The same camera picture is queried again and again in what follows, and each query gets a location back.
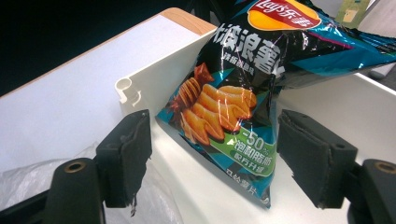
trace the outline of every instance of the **white surface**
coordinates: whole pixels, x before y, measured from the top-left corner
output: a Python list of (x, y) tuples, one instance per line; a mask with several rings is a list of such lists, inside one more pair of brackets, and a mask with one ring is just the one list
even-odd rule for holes
[[(116, 84), (123, 112), (147, 107), (154, 116), (191, 69), (209, 36)], [(299, 90), (282, 91), (278, 109), (294, 109), (321, 122), (358, 147), (358, 161), (377, 158), (396, 162), (396, 94), (367, 77), (339, 77)], [(184, 222), (201, 223), (347, 223), (348, 202), (342, 209), (317, 209), (278, 158), (271, 187), (272, 207), (263, 208), (230, 177), (196, 153), (175, 130), (152, 122), (153, 161), (174, 192)]]
[(114, 83), (196, 38), (157, 16), (0, 98), (0, 172), (101, 142), (122, 119)]

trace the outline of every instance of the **lay's logo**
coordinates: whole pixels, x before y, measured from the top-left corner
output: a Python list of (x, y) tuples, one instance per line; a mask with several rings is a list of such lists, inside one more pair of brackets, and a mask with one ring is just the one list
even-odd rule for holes
[(306, 30), (321, 23), (315, 10), (293, 0), (260, 0), (247, 14), (250, 25), (264, 31)]

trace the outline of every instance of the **white box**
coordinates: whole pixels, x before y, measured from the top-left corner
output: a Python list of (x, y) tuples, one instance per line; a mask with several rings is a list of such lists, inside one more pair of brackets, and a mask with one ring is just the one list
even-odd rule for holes
[[(152, 159), (171, 187), (184, 222), (347, 223), (348, 201), (342, 209), (317, 209), (294, 182), (291, 170), (280, 157), (271, 186), (272, 207), (266, 209), (198, 155), (176, 131), (159, 126), (154, 116), (194, 66), (199, 50), (211, 34), (116, 83), (124, 114), (141, 108), (150, 110)], [(284, 90), (277, 99), (278, 113), (282, 108), (305, 113), (346, 139), (359, 149), (358, 162), (369, 158), (396, 162), (393, 133), (396, 93), (363, 75)]]

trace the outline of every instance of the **chip bag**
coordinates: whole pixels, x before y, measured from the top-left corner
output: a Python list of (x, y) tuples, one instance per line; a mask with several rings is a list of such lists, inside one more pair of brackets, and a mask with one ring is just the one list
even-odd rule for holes
[(347, 29), (310, 1), (236, 1), (158, 118), (270, 206), (272, 96), (396, 61), (396, 39)]

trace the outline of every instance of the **snack package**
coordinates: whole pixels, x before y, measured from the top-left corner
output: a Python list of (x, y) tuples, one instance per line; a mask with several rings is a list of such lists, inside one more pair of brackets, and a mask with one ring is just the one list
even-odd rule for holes
[(270, 206), (272, 96), (396, 61), (396, 39), (340, 26), (310, 1), (237, 1), (158, 118)]

